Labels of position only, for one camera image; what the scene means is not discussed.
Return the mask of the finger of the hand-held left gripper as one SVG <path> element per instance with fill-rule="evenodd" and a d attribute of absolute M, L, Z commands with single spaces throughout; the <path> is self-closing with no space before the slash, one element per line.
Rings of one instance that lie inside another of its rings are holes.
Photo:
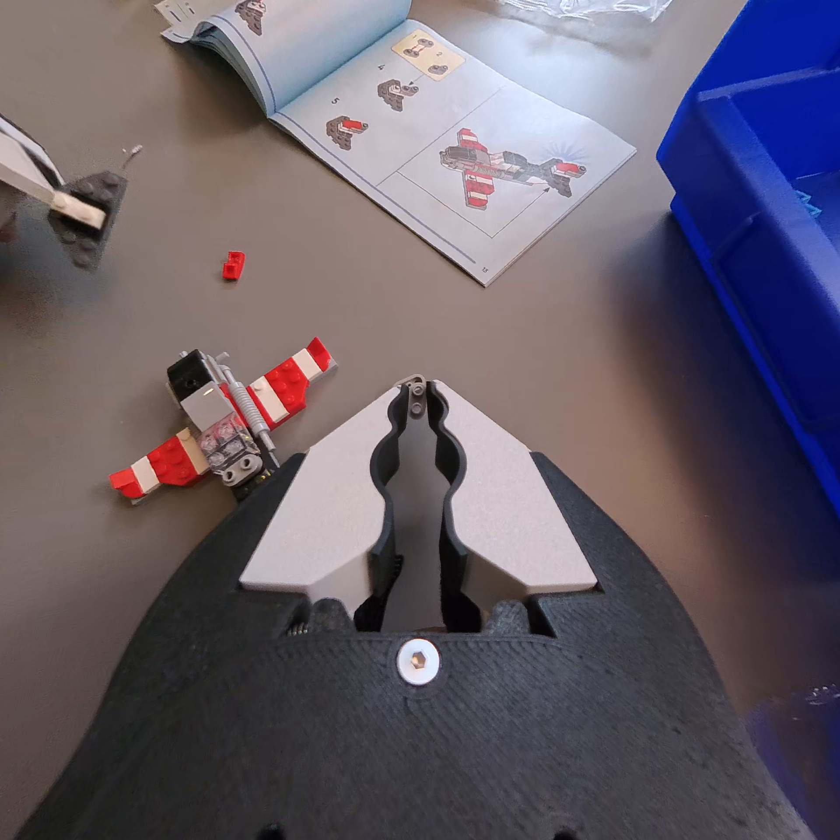
<path fill-rule="evenodd" d="M 29 158 L 40 169 L 47 182 L 51 184 L 56 191 L 63 189 L 65 181 L 60 173 L 58 173 L 57 168 L 47 155 L 44 148 L 29 134 L 2 115 L 1 160 L 2 158 L 9 157 Z M 2 182 L 2 179 L 1 191 L 3 195 L 11 195 L 13 192 L 24 194 Z"/>
<path fill-rule="evenodd" d="M 55 188 L 49 184 L 40 169 L 28 157 L 3 157 L 2 182 L 51 207 Z"/>

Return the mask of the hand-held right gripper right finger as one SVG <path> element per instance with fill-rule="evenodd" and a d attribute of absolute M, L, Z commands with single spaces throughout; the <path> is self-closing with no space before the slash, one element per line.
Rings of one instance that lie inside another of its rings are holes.
<path fill-rule="evenodd" d="M 529 447 L 441 381 L 427 386 L 427 414 L 449 483 L 438 544 L 444 621 L 481 622 L 500 602 L 595 590 Z"/>

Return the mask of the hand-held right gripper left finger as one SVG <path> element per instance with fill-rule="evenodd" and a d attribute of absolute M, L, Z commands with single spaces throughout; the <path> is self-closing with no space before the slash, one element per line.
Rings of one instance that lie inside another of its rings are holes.
<path fill-rule="evenodd" d="M 399 385 L 312 446 L 239 583 L 310 602 L 332 598 L 352 618 L 383 618 L 402 568 L 387 484 L 405 427 Z"/>

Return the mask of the small white brick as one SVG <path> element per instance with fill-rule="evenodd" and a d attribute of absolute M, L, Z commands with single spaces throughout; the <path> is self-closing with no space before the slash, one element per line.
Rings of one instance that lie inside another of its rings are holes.
<path fill-rule="evenodd" d="M 68 192 L 55 191 L 50 210 L 64 218 L 88 228 L 102 230 L 107 221 L 107 212 L 89 204 Z"/>

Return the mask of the dark grey wedge plate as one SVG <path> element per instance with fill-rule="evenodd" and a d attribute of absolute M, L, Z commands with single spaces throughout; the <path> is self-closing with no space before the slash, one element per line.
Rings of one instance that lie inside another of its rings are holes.
<path fill-rule="evenodd" d="M 98 268 L 127 187 L 128 181 L 123 176 L 103 171 L 69 182 L 60 190 L 99 207 L 108 215 L 102 230 L 95 230 L 53 213 L 49 208 L 49 226 L 74 266 L 88 272 Z"/>

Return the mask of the small grey hinge piece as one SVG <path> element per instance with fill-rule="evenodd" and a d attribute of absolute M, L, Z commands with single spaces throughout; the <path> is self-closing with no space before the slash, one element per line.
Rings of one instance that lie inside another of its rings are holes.
<path fill-rule="evenodd" d="M 395 383 L 395 387 L 407 389 L 407 416 L 422 418 L 427 410 L 427 379 L 422 374 L 411 374 Z"/>

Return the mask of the blue plastic bin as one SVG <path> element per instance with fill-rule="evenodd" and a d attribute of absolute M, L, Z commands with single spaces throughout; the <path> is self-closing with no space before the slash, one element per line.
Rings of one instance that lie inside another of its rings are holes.
<path fill-rule="evenodd" d="M 838 839 L 838 684 L 769 698 L 743 720 L 762 761 L 815 837 Z"/>
<path fill-rule="evenodd" d="M 839 2 L 747 2 L 657 161 L 672 214 L 837 511 Z"/>

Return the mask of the grey work desk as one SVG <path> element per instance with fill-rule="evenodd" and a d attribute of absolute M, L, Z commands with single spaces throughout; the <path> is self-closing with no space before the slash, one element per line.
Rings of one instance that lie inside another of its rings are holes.
<path fill-rule="evenodd" d="M 548 456 L 646 552 L 739 715 L 838 684 L 838 519 L 669 213 L 655 153 L 743 2 L 538 25 L 410 17 L 606 126 L 635 156 L 483 288 L 263 114 L 153 2 L 2 2 L 2 114 L 66 179 L 129 181 L 100 267 L 22 206 L 2 244 L 2 838 L 65 769 L 184 558 L 215 480 L 134 507 L 109 475 L 183 428 L 182 351 L 243 382 L 319 337 L 338 369 L 278 429 L 309 448 L 390 385 L 442 379 Z M 246 255 L 225 281 L 229 250 Z"/>

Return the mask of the red white toy plane model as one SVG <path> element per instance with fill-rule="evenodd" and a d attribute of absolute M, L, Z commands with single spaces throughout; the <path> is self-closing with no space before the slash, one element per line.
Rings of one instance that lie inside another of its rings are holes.
<path fill-rule="evenodd" d="M 163 487 L 194 487 L 214 476 L 243 501 L 272 477 L 280 464 L 270 434 L 305 409 L 309 386 L 336 362 L 314 338 L 245 384 L 227 358 L 193 350 L 167 369 L 167 387 L 187 426 L 112 473 L 111 488 L 137 505 Z"/>

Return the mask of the toy building instruction booklet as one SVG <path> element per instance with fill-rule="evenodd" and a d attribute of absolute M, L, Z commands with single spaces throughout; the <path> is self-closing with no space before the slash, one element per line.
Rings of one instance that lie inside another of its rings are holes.
<path fill-rule="evenodd" d="M 164 38 L 225 58 L 270 121 L 483 287 L 636 153 L 410 19 L 411 2 L 155 9 Z"/>

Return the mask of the clear plastic bag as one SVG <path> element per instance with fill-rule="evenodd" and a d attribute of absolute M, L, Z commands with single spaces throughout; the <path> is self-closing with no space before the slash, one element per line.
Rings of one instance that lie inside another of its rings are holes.
<path fill-rule="evenodd" d="M 672 1 L 496 1 L 533 25 L 651 25 Z"/>

